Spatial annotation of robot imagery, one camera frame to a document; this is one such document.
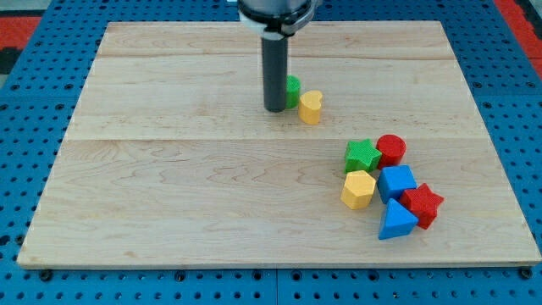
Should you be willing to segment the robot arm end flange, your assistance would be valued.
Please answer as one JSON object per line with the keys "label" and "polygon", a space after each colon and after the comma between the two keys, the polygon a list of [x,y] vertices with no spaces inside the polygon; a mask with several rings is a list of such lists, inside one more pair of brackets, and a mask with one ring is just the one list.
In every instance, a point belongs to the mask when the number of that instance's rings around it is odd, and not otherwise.
{"label": "robot arm end flange", "polygon": [[240,22],[266,40],[294,36],[308,25],[322,0],[238,0]]}

